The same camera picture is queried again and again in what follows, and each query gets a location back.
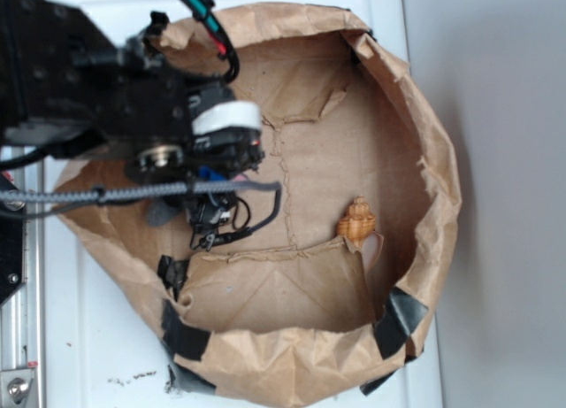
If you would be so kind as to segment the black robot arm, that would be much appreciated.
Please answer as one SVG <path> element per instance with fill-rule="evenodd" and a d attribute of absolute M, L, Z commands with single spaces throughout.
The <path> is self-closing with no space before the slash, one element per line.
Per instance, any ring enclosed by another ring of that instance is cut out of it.
<path fill-rule="evenodd" d="M 127 189 L 40 194 L 35 204 L 63 213 L 91 204 L 127 205 L 154 199 L 165 223 L 185 211 L 191 245 L 209 250 L 252 235 L 245 223 L 220 228 L 244 202 L 244 174 L 264 157 L 258 106 L 235 98 L 230 85 L 240 61 L 212 0 L 181 0 L 203 25 L 228 68 L 208 75 L 169 65 L 150 41 L 168 25 L 150 25 L 115 46 L 80 9 L 45 0 L 1 0 L 1 143 L 28 153 L 3 170 L 45 158 L 125 162 Z"/>

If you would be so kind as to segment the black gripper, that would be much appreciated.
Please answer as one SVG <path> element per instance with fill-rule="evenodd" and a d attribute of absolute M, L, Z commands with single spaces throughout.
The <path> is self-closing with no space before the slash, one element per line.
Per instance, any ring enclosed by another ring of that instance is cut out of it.
<path fill-rule="evenodd" d="M 198 88 L 188 95 L 189 139 L 146 149 L 126 163 L 126 177 L 149 185 L 175 181 L 225 182 L 240 180 L 248 169 L 256 170 L 264 158 L 261 145 L 262 115 L 257 104 L 238 101 L 227 86 L 219 83 Z M 232 233 L 218 229 L 195 231 L 199 242 L 193 249 L 209 249 L 252 235 L 265 226 L 262 220 L 233 226 Z"/>

